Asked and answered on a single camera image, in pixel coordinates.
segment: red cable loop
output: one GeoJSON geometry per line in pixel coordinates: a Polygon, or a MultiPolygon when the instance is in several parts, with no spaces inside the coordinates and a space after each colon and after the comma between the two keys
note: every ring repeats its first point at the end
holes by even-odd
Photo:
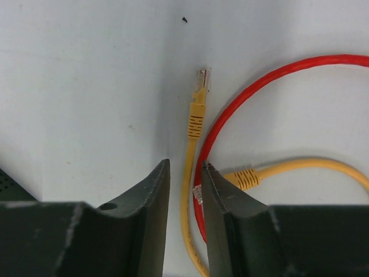
{"type": "MultiPolygon", "coordinates": [[[[231,104],[221,113],[217,121],[214,123],[210,132],[208,133],[204,144],[202,146],[200,155],[197,160],[195,178],[194,178],[194,186],[198,186],[201,184],[201,167],[202,162],[208,158],[209,152],[212,149],[213,143],[215,142],[216,137],[218,136],[221,128],[226,123],[226,121],[232,116],[232,114],[254,93],[256,93],[259,89],[268,85],[272,81],[281,78],[285,75],[288,75],[293,72],[297,72],[303,69],[313,68],[321,65],[359,65],[365,66],[369,68],[369,57],[362,55],[349,55],[349,54],[341,54],[341,55],[326,55],[314,58],[307,58],[301,61],[290,63],[289,65],[282,66],[267,75],[264,75],[256,82],[252,83],[249,87],[244,89],[235,100],[232,101],[231,104]]],[[[204,223],[204,215],[202,214],[202,208],[199,205],[197,199],[193,197],[194,210],[196,221],[202,235],[206,243],[206,233],[205,233],[205,223],[204,223]]]]}

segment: white background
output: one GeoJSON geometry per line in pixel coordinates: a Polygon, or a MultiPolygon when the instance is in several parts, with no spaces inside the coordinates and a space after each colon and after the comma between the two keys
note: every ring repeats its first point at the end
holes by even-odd
{"type": "MultiPolygon", "coordinates": [[[[369,55],[368,26],[366,0],[1,0],[0,167],[39,200],[97,206],[170,158],[164,276],[197,276],[178,219],[196,70],[212,68],[206,133],[270,70],[313,55],[369,55]]],[[[295,73],[244,104],[209,159],[229,169],[323,156],[369,174],[368,104],[367,69],[295,73]]],[[[369,203],[356,182],[318,169],[250,193],[268,204],[369,203]]]]}

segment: white wall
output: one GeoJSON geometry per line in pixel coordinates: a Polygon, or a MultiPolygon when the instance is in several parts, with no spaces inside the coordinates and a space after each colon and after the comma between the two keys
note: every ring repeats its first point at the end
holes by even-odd
{"type": "MultiPolygon", "coordinates": [[[[245,85],[278,66],[369,54],[368,13],[365,0],[2,0],[0,167],[40,200],[97,206],[170,158],[164,272],[196,276],[178,220],[196,70],[212,68],[208,128],[245,85]]],[[[226,124],[210,161],[226,169],[318,155],[369,174],[368,77],[326,66],[268,85],[226,124]]],[[[352,180],[314,169],[250,193],[266,203],[369,202],[352,180]]]]}

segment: yellow ethernet cable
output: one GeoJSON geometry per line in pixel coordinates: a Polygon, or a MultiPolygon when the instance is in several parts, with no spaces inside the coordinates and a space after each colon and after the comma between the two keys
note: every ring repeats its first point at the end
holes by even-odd
{"type": "Polygon", "coordinates": [[[359,170],[353,167],[331,159],[297,159],[270,166],[262,170],[248,169],[229,173],[223,177],[241,190],[251,189],[260,184],[260,182],[270,176],[294,169],[303,169],[306,167],[321,167],[325,169],[336,170],[344,173],[356,180],[369,193],[369,179],[359,170]]]}
{"type": "Polygon", "coordinates": [[[182,189],[180,193],[180,225],[183,242],[187,252],[197,270],[203,277],[209,277],[208,269],[197,255],[196,248],[192,242],[190,217],[189,217],[189,195],[191,187],[191,174],[196,152],[197,141],[200,138],[202,124],[205,116],[205,99],[210,80],[210,69],[201,68],[197,73],[197,85],[192,95],[193,101],[190,104],[190,118],[187,128],[188,145],[186,161],[182,177],[182,189]]]}

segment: ventilation grille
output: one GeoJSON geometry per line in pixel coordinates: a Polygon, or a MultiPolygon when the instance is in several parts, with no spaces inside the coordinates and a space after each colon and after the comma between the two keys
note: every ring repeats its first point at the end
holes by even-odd
{"type": "Polygon", "coordinates": [[[35,201],[25,189],[0,169],[0,201],[35,201]]]}

